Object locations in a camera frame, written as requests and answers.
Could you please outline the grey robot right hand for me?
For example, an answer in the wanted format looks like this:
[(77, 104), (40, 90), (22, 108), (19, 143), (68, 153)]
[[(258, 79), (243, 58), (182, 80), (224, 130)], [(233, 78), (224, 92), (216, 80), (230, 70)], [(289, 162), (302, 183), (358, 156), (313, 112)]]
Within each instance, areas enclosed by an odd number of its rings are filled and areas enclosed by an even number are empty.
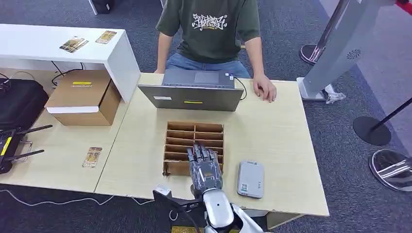
[(194, 197), (199, 199), (210, 189), (222, 189), (223, 177), (217, 152), (199, 143), (187, 148), (187, 152)]

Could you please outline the person's left hand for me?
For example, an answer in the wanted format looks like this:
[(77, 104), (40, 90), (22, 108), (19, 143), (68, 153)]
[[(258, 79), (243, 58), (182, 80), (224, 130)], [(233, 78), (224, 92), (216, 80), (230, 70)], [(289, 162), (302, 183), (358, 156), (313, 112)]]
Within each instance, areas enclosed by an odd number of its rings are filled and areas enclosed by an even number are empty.
[(253, 88), (255, 94), (264, 101), (273, 102), (277, 96), (277, 89), (264, 73), (256, 73), (253, 76)]

